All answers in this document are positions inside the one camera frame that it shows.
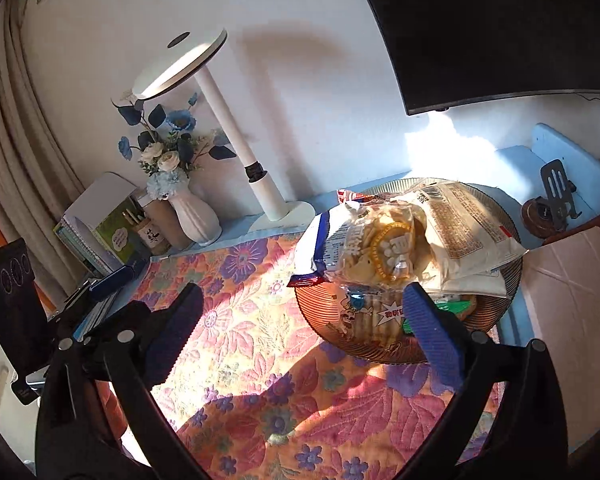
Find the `lamp head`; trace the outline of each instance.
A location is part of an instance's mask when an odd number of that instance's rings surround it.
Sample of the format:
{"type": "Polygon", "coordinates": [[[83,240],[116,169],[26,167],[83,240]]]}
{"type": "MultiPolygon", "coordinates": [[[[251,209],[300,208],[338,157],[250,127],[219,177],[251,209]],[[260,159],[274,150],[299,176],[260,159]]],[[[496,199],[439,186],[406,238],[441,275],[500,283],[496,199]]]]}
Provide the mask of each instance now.
{"type": "Polygon", "coordinates": [[[158,97],[176,87],[204,66],[226,41],[223,28],[215,34],[194,36],[184,32],[136,79],[133,94],[144,101],[158,97]]]}

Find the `floral tablecloth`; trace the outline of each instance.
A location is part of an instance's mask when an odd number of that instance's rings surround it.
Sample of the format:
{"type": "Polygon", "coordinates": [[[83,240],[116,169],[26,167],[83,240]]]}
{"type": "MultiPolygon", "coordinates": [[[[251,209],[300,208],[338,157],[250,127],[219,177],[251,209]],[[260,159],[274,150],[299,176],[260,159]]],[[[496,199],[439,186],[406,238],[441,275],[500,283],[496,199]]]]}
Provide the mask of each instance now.
{"type": "MultiPolygon", "coordinates": [[[[286,288],[299,237],[151,264],[134,299],[165,308],[188,282],[205,293],[202,319],[152,394],[215,479],[391,479],[452,393],[428,364],[373,364],[315,334],[286,288]]],[[[494,390],[464,459],[497,406],[494,390]]]]}

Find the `white vase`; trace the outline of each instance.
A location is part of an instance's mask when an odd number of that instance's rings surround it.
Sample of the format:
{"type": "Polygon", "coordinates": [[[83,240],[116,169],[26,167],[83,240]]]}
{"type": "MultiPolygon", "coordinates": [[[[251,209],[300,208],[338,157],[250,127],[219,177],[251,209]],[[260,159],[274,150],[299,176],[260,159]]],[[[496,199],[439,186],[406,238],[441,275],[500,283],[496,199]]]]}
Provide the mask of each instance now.
{"type": "Polygon", "coordinates": [[[184,233],[198,245],[212,244],[222,234],[218,216],[206,202],[200,200],[189,189],[179,189],[169,202],[176,210],[184,233]]]}

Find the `white desk lamp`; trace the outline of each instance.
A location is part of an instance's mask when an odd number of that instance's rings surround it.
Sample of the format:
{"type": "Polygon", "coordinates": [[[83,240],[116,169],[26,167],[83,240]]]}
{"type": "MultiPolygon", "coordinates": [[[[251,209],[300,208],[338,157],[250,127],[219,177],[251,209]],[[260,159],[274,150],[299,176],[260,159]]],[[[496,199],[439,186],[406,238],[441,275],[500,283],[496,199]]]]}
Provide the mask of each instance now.
{"type": "Polygon", "coordinates": [[[313,206],[307,202],[285,202],[270,174],[262,169],[253,155],[211,72],[206,67],[206,63],[224,45],[226,38],[227,33],[224,29],[216,34],[203,36],[202,40],[184,32],[171,41],[162,55],[141,73],[132,92],[138,99],[147,101],[165,94],[194,75],[231,146],[240,158],[251,189],[264,211],[264,215],[251,225],[249,231],[309,225],[315,217],[313,206]]]}

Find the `beige curtain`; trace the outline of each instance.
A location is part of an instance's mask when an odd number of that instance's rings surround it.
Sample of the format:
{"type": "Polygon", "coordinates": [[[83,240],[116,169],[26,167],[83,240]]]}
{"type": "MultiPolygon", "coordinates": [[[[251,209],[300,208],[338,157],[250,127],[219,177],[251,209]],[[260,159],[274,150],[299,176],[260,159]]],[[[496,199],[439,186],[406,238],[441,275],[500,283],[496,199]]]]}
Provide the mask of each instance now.
{"type": "Polygon", "coordinates": [[[0,4],[0,229],[22,237],[36,282],[59,305],[84,273],[53,232],[83,187],[40,110],[20,41],[18,0],[0,4]]]}

